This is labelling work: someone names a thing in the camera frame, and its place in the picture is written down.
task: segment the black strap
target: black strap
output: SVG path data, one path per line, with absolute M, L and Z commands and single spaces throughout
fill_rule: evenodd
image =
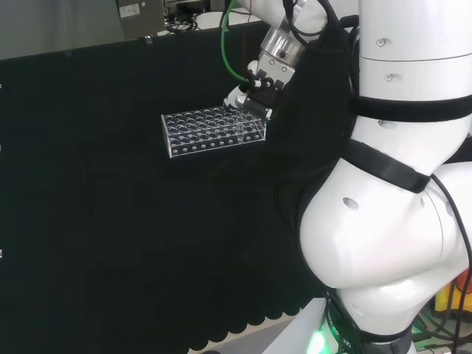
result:
M 341 157 L 360 170 L 413 193 L 424 191 L 431 179 L 363 142 L 350 139 Z
M 472 114 L 472 96 L 424 102 L 352 97 L 350 109 L 358 116 L 391 122 L 447 122 Z
M 405 336 L 410 338 L 408 342 L 407 351 L 412 344 L 411 334 L 412 334 L 413 323 L 411 323 L 405 330 L 399 333 L 384 335 L 384 336 L 365 332 L 363 330 L 355 331 L 346 325 L 346 323 L 342 319 L 342 316 L 339 315 L 339 312 L 336 309 L 336 306 L 334 306 L 331 302 L 328 302 L 327 304 L 326 320 L 327 320 L 327 325 L 330 328 L 330 331 L 333 334 L 335 340 L 339 341 L 339 333 L 342 334 L 343 339 L 346 341 L 345 344 L 350 349 L 352 349 L 352 345 L 356 342 L 357 343 L 361 342 L 362 344 L 369 344 L 369 343 L 383 344 L 383 343 L 391 343 L 394 341 L 398 341 L 399 339 L 402 339 Z

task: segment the black cloth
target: black cloth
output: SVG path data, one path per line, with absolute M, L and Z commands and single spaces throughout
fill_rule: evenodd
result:
M 236 71 L 267 29 L 232 27 Z M 290 214 L 301 176 L 339 156 L 345 60 L 305 56 L 264 144 L 169 160 L 160 115 L 237 84 L 219 35 L 0 63 L 2 353 L 186 353 L 321 295 L 273 196 L 292 180 Z

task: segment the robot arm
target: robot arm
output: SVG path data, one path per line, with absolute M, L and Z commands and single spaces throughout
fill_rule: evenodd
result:
M 250 0 L 241 1 L 249 9 Z M 471 0 L 359 2 L 362 97 L 389 107 L 415 105 L 416 112 L 431 112 L 424 108 L 433 103 L 450 105 L 471 97 Z M 324 10 L 314 0 L 303 5 L 294 16 L 295 25 L 319 31 L 326 23 Z M 280 0 L 253 0 L 252 9 L 271 30 L 249 70 L 259 81 L 256 87 L 264 88 L 270 78 L 268 88 L 279 91 L 293 77 L 304 48 L 285 26 Z M 304 18 L 317 18 L 318 24 L 305 23 Z M 289 47 L 294 55 L 286 55 Z M 253 100 L 254 92 L 236 91 L 227 104 L 270 117 L 274 101 Z M 441 166 L 471 132 L 472 116 L 423 116 L 421 122 L 405 117 L 392 122 L 359 115 L 351 145 L 366 146 L 372 154 L 425 177 L 436 173 L 457 200 L 470 236 L 472 163 Z M 343 158 L 305 210 L 300 238 L 313 273 L 338 289 L 358 329 L 369 335 L 369 353 L 394 346 L 398 354 L 415 353 L 409 336 L 414 317 L 468 265 L 461 232 L 434 182 L 423 190 L 408 190 Z M 327 322 L 323 326 L 334 353 L 338 344 L 332 333 L 337 329 Z
M 248 73 L 254 84 L 236 87 L 224 100 L 231 108 L 244 108 L 256 116 L 269 120 L 278 94 L 294 76 L 304 46 L 293 36 L 285 17 L 285 8 L 280 0 L 240 0 L 242 6 L 271 25 L 264 41 L 258 61 L 248 65 Z M 315 33 L 327 24 L 327 14 L 316 0 L 299 0 L 294 5 L 294 25 L 301 32 Z M 309 42 L 317 36 L 302 36 Z

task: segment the gray panel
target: gray panel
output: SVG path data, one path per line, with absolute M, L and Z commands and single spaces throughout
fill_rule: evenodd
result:
M 125 39 L 155 35 L 165 30 L 162 0 L 118 0 L 118 5 L 120 9 L 127 6 L 139 8 L 139 14 L 121 18 Z
M 0 59 L 123 39 L 114 0 L 1 0 Z

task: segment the green light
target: green light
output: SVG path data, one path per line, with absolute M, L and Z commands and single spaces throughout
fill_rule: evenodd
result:
M 416 328 L 415 326 L 413 326 L 412 332 L 413 332 L 413 334 L 415 334 L 415 333 L 422 333 L 422 331 L 419 330 L 418 328 Z
M 307 348 L 307 354 L 329 354 L 329 352 L 330 349 L 327 347 L 323 333 L 321 331 L 313 333 Z

